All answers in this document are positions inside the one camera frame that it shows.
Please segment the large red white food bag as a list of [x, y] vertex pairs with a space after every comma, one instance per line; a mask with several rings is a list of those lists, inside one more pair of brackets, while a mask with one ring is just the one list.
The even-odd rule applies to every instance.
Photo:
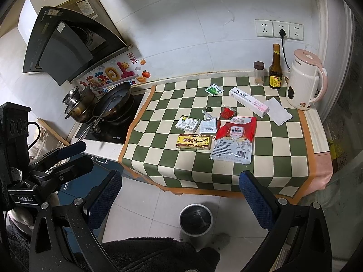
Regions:
[[252, 161], [256, 117], [233, 117], [217, 132], [211, 160], [249, 165]]

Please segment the yellow red box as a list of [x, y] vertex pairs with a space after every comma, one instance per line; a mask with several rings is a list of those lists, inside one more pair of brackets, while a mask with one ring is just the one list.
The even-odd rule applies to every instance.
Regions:
[[212, 136], [209, 134], [179, 134], [176, 142], [178, 148], [195, 148], [209, 150], [212, 145]]

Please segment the white paper napkin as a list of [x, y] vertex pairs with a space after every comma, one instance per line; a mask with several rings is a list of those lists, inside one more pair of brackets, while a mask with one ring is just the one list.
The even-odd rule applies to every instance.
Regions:
[[277, 126], [285, 124], [293, 117], [275, 98], [265, 101], [264, 104], [268, 107], [267, 114], [270, 121], [273, 121]]

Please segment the white grey medicine sachet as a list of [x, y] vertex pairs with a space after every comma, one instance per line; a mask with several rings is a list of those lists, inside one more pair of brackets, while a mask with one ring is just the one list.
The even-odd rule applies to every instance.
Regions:
[[204, 118], [201, 120], [199, 132], [201, 134], [216, 134], [217, 133], [217, 118], [206, 111], [202, 111]]

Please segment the red wrapper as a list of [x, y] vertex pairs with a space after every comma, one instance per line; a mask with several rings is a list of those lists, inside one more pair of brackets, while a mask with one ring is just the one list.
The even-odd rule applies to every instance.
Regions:
[[236, 116], [236, 110], [230, 106], [222, 106], [220, 118], [224, 120], [229, 120]]

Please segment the white pink toothpaste box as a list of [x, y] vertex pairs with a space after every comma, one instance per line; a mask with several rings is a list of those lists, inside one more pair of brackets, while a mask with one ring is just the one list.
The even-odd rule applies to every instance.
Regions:
[[229, 95], [260, 118], [263, 118], [270, 110], [267, 105], [237, 87], [232, 88]]

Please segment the white green small carton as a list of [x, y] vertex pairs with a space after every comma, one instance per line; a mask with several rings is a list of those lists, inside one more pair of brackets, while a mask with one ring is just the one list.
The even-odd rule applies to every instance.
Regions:
[[175, 124], [175, 128], [182, 131], [195, 133], [199, 127], [200, 122], [201, 121], [199, 119], [182, 115]]

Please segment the green white sachet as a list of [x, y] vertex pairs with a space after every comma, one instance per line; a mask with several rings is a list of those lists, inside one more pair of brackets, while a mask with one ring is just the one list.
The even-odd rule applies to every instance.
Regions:
[[209, 96], [217, 96], [223, 93], [223, 88], [219, 87], [217, 84], [212, 84], [205, 89], [205, 92], [207, 92]]

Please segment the white round trash bin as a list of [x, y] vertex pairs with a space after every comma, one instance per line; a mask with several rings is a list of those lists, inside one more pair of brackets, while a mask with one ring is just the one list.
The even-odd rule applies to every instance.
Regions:
[[213, 226], [213, 214], [203, 204], [189, 204], [181, 210], [179, 224], [190, 237], [204, 236]]

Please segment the steel pot with lid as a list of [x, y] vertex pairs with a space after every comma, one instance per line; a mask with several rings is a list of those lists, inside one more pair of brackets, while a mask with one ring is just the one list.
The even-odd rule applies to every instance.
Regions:
[[93, 109], [98, 99], [89, 87], [82, 90], [74, 87], [67, 93], [62, 102], [66, 106], [65, 119], [72, 118], [79, 123], [86, 123], [92, 118]]

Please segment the black frying pan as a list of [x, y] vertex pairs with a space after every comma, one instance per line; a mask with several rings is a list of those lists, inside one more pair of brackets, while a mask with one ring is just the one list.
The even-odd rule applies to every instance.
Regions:
[[130, 95], [131, 85], [128, 82], [119, 84], [104, 94], [92, 111], [92, 116], [95, 119], [88, 124], [87, 128], [78, 137], [76, 142], [80, 143], [83, 141], [88, 132], [95, 130], [101, 121], [114, 119], [117, 111], [125, 105], [125, 103], [129, 100]]

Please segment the white pink electric kettle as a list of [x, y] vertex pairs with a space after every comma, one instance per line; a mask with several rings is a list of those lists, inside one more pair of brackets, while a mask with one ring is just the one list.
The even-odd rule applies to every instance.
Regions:
[[285, 94], [288, 103], [306, 111], [324, 97], [327, 88], [327, 71], [321, 59], [310, 51], [295, 50]]

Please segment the brown sauce bottle yellow label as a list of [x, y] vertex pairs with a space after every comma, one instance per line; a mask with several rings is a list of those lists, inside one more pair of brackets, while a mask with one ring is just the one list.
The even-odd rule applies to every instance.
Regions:
[[282, 85], [282, 68], [280, 61], [280, 45], [273, 44], [272, 64], [269, 68], [269, 86], [273, 89], [280, 89]]

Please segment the colourful wall stickers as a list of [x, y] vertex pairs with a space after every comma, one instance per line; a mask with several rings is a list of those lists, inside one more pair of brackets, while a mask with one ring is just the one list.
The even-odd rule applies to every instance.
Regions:
[[146, 60], [138, 52], [129, 50], [80, 76], [76, 83], [81, 88], [89, 87], [99, 98], [119, 84], [144, 84], [150, 77], [151, 72], [146, 69]]

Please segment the white wall socket strip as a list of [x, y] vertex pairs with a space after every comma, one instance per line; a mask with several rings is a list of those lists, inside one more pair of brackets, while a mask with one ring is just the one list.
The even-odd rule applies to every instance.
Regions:
[[255, 20], [255, 31], [258, 37], [281, 37], [285, 32], [286, 39], [304, 40], [304, 26], [299, 23], [281, 22], [277, 20]]

